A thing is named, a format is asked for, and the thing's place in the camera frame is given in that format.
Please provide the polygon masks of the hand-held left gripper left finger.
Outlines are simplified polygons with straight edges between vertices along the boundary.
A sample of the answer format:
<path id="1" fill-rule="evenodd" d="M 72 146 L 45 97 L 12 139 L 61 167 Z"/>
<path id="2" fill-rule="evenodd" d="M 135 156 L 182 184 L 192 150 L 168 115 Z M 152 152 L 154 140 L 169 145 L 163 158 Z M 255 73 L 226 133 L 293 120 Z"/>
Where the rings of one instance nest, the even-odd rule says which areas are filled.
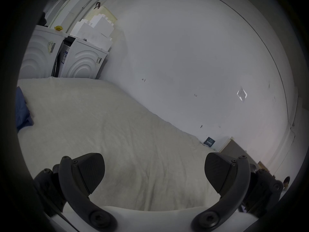
<path id="1" fill-rule="evenodd" d="M 100 153 L 87 153 L 77 158 L 64 156 L 60 164 L 45 168 L 34 178 L 34 188 L 50 218 L 58 215 L 62 221 L 79 231 L 64 215 L 68 203 L 75 213 L 96 231 L 116 231 L 117 221 L 112 214 L 89 199 L 105 174 Z"/>

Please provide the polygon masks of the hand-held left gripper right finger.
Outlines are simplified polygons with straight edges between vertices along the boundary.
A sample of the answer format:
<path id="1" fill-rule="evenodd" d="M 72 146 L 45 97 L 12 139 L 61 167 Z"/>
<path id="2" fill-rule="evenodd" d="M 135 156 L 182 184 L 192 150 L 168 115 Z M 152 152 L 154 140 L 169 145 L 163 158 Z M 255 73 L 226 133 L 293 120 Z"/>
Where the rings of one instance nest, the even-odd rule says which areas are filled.
<path id="1" fill-rule="evenodd" d="M 252 169 L 245 155 L 238 158 L 221 153 L 209 153 L 205 160 L 205 175 L 220 200 L 196 215 L 191 228 L 196 232 L 213 231 L 235 212 L 265 215 L 280 200 L 284 184 L 265 169 Z"/>

